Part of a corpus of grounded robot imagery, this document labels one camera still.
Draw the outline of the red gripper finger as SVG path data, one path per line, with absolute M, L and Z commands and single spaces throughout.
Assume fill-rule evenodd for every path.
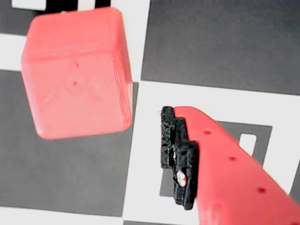
M 175 203 L 202 225 L 297 225 L 299 205 L 217 121 L 190 106 L 161 110 L 161 167 Z

